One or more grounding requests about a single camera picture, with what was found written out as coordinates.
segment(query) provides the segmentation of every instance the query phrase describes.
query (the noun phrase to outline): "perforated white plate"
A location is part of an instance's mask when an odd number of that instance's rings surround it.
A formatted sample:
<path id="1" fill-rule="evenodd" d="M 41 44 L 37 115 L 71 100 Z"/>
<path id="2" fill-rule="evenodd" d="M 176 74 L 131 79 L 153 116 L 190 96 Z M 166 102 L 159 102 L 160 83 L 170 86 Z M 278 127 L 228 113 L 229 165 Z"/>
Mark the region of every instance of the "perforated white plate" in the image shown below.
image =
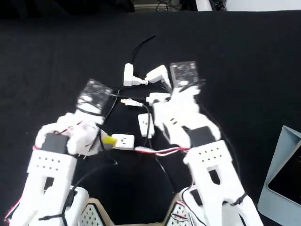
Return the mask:
<path id="1" fill-rule="evenodd" d="M 105 226 L 95 205 L 88 204 L 77 224 L 78 226 Z"/>

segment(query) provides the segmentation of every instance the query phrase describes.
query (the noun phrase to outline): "black zip tie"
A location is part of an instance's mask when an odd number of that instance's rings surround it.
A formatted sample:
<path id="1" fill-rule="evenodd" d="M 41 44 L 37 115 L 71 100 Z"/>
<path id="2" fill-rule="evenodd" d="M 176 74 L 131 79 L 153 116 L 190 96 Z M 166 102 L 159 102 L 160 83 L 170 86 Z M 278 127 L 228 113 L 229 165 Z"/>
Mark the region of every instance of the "black zip tie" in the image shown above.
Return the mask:
<path id="1" fill-rule="evenodd" d="M 50 220 L 52 218 L 64 218 L 65 214 L 56 214 L 56 215 L 52 215 L 52 216 L 44 216 L 42 218 L 39 218 L 39 220 Z"/>
<path id="2" fill-rule="evenodd" d="M 240 205 L 240 204 L 243 202 L 244 198 L 246 198 L 246 196 L 247 196 L 247 194 L 244 193 L 241 197 L 239 197 L 239 198 L 236 200 L 235 203 L 230 204 L 230 206 Z"/>

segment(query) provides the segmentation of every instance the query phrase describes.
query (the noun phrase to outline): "connector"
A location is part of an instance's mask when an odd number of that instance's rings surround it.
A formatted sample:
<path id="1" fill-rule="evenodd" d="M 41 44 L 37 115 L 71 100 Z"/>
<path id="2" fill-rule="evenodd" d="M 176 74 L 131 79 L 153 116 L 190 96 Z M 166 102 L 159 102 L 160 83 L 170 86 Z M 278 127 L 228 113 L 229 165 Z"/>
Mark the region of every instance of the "connector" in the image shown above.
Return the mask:
<path id="1" fill-rule="evenodd" d="M 147 85 L 149 82 L 134 76 L 134 66 L 127 63 L 124 67 L 123 85 Z"/>
<path id="2" fill-rule="evenodd" d="M 170 80 L 168 78 L 168 72 L 164 65 L 161 65 L 154 70 L 148 72 L 146 74 L 145 79 L 146 81 L 150 83 L 155 83 L 157 81 L 163 81 L 167 84 L 169 88 L 171 88 Z"/>
<path id="3" fill-rule="evenodd" d="M 159 102 L 165 102 L 170 96 L 170 93 L 150 93 L 150 96 L 146 97 L 146 102 L 152 106 L 155 100 L 158 100 Z"/>
<path id="4" fill-rule="evenodd" d="M 128 105 L 128 106 L 143 107 L 142 103 L 132 100 L 132 99 L 121 99 L 120 102 L 124 103 L 125 105 Z"/>

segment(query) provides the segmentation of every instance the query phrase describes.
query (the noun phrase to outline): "white cable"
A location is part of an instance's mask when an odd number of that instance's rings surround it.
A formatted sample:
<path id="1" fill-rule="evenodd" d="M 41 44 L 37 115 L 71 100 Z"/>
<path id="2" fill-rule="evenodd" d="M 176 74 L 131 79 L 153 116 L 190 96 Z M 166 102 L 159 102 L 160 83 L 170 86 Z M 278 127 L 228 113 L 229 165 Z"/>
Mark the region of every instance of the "white cable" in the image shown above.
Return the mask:
<path id="1" fill-rule="evenodd" d="M 136 106 L 136 107 L 143 107 L 143 103 L 140 103 L 138 101 L 135 101 L 133 99 L 121 99 L 121 103 L 124 103 L 125 105 L 128 106 Z"/>

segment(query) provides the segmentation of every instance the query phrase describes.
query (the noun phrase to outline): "power adapter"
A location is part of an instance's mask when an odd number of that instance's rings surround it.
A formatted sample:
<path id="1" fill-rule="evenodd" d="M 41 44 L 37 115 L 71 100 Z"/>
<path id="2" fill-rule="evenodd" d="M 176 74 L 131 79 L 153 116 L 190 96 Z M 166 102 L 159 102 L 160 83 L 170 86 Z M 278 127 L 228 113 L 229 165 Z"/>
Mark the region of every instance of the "power adapter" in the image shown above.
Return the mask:
<path id="1" fill-rule="evenodd" d="M 148 113 L 138 115 L 139 127 L 141 131 L 142 137 L 146 137 L 147 127 L 149 123 Z M 154 122 L 152 120 L 152 116 L 150 114 L 150 129 L 148 138 L 151 138 L 155 134 Z"/>
<path id="2" fill-rule="evenodd" d="M 135 137 L 134 135 L 128 135 L 128 134 L 112 134 L 112 138 L 117 139 L 117 142 L 114 149 L 119 150 L 133 150 L 134 149 L 134 142 Z"/>

